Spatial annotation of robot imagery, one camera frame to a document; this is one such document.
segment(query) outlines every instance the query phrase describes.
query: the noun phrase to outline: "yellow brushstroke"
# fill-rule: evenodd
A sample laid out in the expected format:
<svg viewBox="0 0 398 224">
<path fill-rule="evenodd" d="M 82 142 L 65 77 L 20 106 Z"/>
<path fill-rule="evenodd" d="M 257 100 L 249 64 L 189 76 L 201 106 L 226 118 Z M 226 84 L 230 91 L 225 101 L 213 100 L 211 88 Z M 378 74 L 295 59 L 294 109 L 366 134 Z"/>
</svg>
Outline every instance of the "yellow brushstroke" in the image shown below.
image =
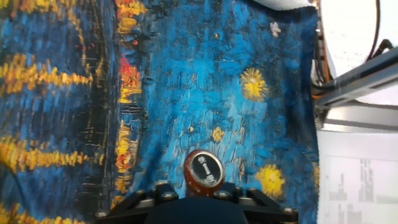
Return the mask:
<svg viewBox="0 0 398 224">
<path fill-rule="evenodd" d="M 101 59 L 99 60 L 97 68 L 95 70 L 97 77 L 102 77 L 103 67 L 104 67 L 104 57 L 101 56 Z"/>
<path fill-rule="evenodd" d="M 137 25 L 137 21 L 135 19 L 130 19 L 127 17 L 122 17 L 119 20 L 118 32 L 121 35 L 129 35 L 131 34 L 131 29 Z"/>
<path fill-rule="evenodd" d="M 218 142 L 221 141 L 224 136 L 224 131 L 221 130 L 220 127 L 217 127 L 213 130 L 213 139 L 214 141 Z"/>
<path fill-rule="evenodd" d="M 114 208 L 117 204 L 119 204 L 121 201 L 123 201 L 124 200 L 124 197 L 123 196 L 115 196 L 115 198 L 113 198 L 113 200 L 112 200 L 112 206 L 111 206 L 111 209 L 112 208 Z"/>
<path fill-rule="evenodd" d="M 17 171 L 25 172 L 26 169 L 34 170 L 40 167 L 75 166 L 76 164 L 82 164 L 83 161 L 101 164 L 101 157 L 103 158 L 103 156 L 96 156 L 96 158 L 92 159 L 77 151 L 70 154 L 59 151 L 42 152 L 41 149 L 32 146 L 27 151 L 26 147 L 27 141 L 18 141 L 12 136 L 1 137 L 0 163 L 10 168 L 13 173 L 16 173 Z"/>
<path fill-rule="evenodd" d="M 23 223 L 23 224 L 84 224 L 84 222 L 79 222 L 78 220 L 71 220 L 69 218 L 62 219 L 61 217 L 53 218 L 44 218 L 39 221 L 34 217 L 30 216 L 26 210 L 22 213 L 18 213 L 20 205 L 18 203 L 14 203 L 10 210 L 7 211 L 6 207 L 3 203 L 0 204 L 0 223 Z"/>
<path fill-rule="evenodd" d="M 313 167 L 313 181 L 314 181 L 315 191 L 319 193 L 319 175 L 320 175 L 319 165 L 317 162 L 313 162 L 312 167 Z"/>
<path fill-rule="evenodd" d="M 58 73 L 58 68 L 53 67 L 52 71 L 47 71 L 47 66 L 50 65 L 50 61 L 47 60 L 47 64 L 42 64 L 39 68 L 39 64 L 33 63 L 35 56 L 31 57 L 32 65 L 26 67 L 26 55 L 15 54 L 13 61 L 5 63 L 0 66 L 0 78 L 5 79 L 4 83 L 0 87 L 0 95 L 4 92 L 19 93 L 23 90 L 26 84 L 28 90 L 33 90 L 37 85 L 53 83 L 59 87 L 69 86 L 72 83 L 78 84 L 89 84 L 93 81 L 93 77 L 90 75 L 88 78 L 76 75 L 68 75 L 65 72 Z"/>
<path fill-rule="evenodd" d="M 266 165 L 260 168 L 254 178 L 261 183 L 262 191 L 270 197 L 278 197 L 283 194 L 282 186 L 285 180 L 282 178 L 281 171 L 276 165 Z"/>
<path fill-rule="evenodd" d="M 139 14 L 148 11 L 143 3 L 135 0 L 116 1 L 116 5 L 119 8 L 119 15 L 121 17 L 132 17 L 133 15 L 138 16 Z"/>
<path fill-rule="evenodd" d="M 137 89 L 137 88 L 126 88 L 122 87 L 120 89 L 120 103 L 131 103 L 131 100 L 128 99 L 128 97 L 133 94 L 133 93 L 142 93 L 142 90 Z"/>
<path fill-rule="evenodd" d="M 20 10 L 29 14 L 32 12 L 55 12 L 59 15 L 61 8 L 71 9 L 76 6 L 76 0 L 0 0 L 0 9 L 9 7 L 10 2 L 13 12 Z"/>
<path fill-rule="evenodd" d="M 130 185 L 131 175 L 119 176 L 117 181 L 115 181 L 116 190 L 120 191 L 122 194 L 127 192 L 127 186 Z"/>
<path fill-rule="evenodd" d="M 68 19 L 75 26 L 75 29 L 78 32 L 80 44 L 82 46 L 84 46 L 85 45 L 85 39 L 83 37 L 83 30 L 80 28 L 80 19 L 77 18 L 76 14 L 73 12 L 72 8 L 68 10 Z M 82 54 L 82 56 L 81 56 L 81 65 L 85 66 L 86 59 L 87 59 L 87 57 L 86 57 L 86 48 L 85 47 L 83 47 L 83 49 L 81 50 L 81 54 Z"/>
<path fill-rule="evenodd" d="M 249 68 L 241 75 L 243 96 L 254 102 L 263 102 L 268 88 L 261 73 L 255 68 Z"/>
<path fill-rule="evenodd" d="M 138 140 L 130 141 L 129 136 L 130 129 L 125 127 L 122 120 L 116 143 L 116 167 L 118 168 L 118 172 L 122 174 L 126 173 L 137 162 Z"/>
</svg>

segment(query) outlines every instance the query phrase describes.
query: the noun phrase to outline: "white surface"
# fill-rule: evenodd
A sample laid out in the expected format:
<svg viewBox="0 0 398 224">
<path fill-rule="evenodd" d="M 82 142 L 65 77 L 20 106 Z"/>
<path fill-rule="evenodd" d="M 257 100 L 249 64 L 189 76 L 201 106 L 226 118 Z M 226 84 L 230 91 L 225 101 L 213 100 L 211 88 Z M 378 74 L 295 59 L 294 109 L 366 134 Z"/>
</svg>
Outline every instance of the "white surface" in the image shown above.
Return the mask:
<svg viewBox="0 0 398 224">
<path fill-rule="evenodd" d="M 361 65 L 372 49 L 376 30 L 375 0 L 322 0 L 326 46 L 338 77 Z"/>
<path fill-rule="evenodd" d="M 307 0 L 254 0 L 273 10 L 290 10 L 305 6 L 312 6 Z"/>
<path fill-rule="evenodd" d="M 383 39 L 398 45 L 398 1 L 380 0 L 380 28 L 375 51 Z M 327 47 L 326 57 L 333 77 L 365 62 L 376 31 L 375 0 L 322 0 L 322 21 Z M 398 86 L 357 99 L 363 103 L 398 105 Z"/>
<path fill-rule="evenodd" d="M 317 134 L 320 151 L 318 223 L 396 223 L 398 134 L 328 131 Z"/>
</svg>

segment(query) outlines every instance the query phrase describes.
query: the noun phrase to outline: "black cable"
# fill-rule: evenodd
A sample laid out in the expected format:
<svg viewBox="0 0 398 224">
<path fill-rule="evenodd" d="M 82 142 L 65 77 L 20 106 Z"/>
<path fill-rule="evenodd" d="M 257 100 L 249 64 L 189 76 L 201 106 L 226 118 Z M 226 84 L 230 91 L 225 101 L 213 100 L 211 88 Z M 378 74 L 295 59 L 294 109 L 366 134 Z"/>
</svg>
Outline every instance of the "black cable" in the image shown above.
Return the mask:
<svg viewBox="0 0 398 224">
<path fill-rule="evenodd" d="M 315 33 L 315 50 L 314 50 L 314 58 L 315 58 L 315 71 L 317 73 L 318 80 L 321 83 L 326 83 L 325 75 L 322 71 L 322 60 L 319 55 L 319 41 L 318 41 L 318 34 Z"/>
<path fill-rule="evenodd" d="M 384 39 L 380 45 L 379 48 L 376 50 L 376 52 L 374 53 L 374 55 L 372 56 L 372 58 L 375 58 L 377 56 L 379 56 L 380 54 L 383 53 L 384 50 L 386 49 L 393 49 L 394 47 L 392 46 L 392 43 L 390 42 L 390 40 Z"/>
<path fill-rule="evenodd" d="M 369 53 L 368 58 L 366 59 L 366 61 L 371 60 L 372 59 L 372 54 L 374 49 L 376 48 L 376 44 L 377 44 L 377 39 L 379 38 L 379 29 L 380 29 L 380 0 L 376 0 L 376 31 L 374 33 L 374 39 L 373 39 L 373 44 L 372 44 L 372 49 Z"/>
<path fill-rule="evenodd" d="M 333 86 L 318 86 L 314 83 L 311 83 L 311 86 L 313 88 L 316 88 L 317 90 L 323 90 L 323 91 L 333 91 L 336 89 L 334 85 Z"/>
</svg>

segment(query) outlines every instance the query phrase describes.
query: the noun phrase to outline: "metal frame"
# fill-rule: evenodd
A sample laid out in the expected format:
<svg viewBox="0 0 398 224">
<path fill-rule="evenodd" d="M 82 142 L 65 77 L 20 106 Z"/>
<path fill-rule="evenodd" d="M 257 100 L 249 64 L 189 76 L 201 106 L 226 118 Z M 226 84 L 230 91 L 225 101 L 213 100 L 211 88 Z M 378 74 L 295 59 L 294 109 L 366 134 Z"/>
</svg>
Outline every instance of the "metal frame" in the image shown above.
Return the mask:
<svg viewBox="0 0 398 224">
<path fill-rule="evenodd" d="M 360 96 L 398 83 L 398 48 L 394 48 L 365 64 L 332 80 L 322 87 L 335 86 L 331 92 L 318 91 L 317 108 L 332 108 L 353 101 Z"/>
<path fill-rule="evenodd" d="M 110 212 L 99 211 L 96 214 L 95 223 L 144 223 L 147 216 L 155 211 L 156 206 L 163 205 L 171 201 L 178 201 L 176 197 L 165 200 L 164 195 L 175 192 L 169 184 L 157 185 L 147 198 L 146 192 L 138 190 L 126 198 L 122 203 L 115 206 Z M 233 203 L 243 212 L 244 217 L 249 222 L 259 223 L 298 223 L 299 212 L 295 208 L 281 208 L 276 202 L 264 195 L 260 190 L 255 188 L 247 189 L 246 196 L 243 196 L 241 187 L 232 183 L 224 183 L 218 191 L 215 192 L 213 198 L 208 199 L 210 203 L 218 200 L 225 201 L 223 203 Z"/>
</svg>

